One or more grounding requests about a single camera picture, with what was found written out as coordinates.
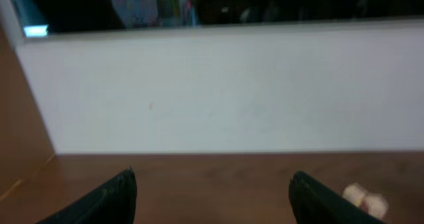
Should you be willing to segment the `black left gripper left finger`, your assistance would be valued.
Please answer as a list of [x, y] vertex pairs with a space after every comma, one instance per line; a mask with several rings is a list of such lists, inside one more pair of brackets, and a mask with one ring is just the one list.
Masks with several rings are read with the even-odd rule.
[[133, 224], [137, 185], [128, 167], [41, 224]]

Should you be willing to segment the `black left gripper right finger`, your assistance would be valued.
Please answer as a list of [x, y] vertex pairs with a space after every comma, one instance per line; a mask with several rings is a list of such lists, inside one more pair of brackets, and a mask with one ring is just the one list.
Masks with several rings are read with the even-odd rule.
[[289, 200], [299, 224], [382, 224], [309, 174], [297, 171], [289, 184]]

